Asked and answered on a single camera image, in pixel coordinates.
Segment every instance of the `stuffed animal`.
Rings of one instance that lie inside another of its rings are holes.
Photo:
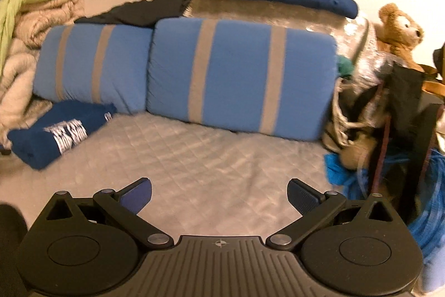
[[[394,3],[379,10],[382,24],[375,25],[379,51],[392,53],[402,58],[409,68],[423,72],[412,59],[412,50],[423,40],[423,29]]]

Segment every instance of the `mattress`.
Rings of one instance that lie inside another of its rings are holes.
[[[17,205],[30,226],[54,192],[90,197],[140,177],[153,184],[139,216],[171,235],[259,235],[300,217],[286,198],[289,179],[324,192],[319,143],[234,133],[144,112],[118,115],[43,171],[0,157],[0,201]]]

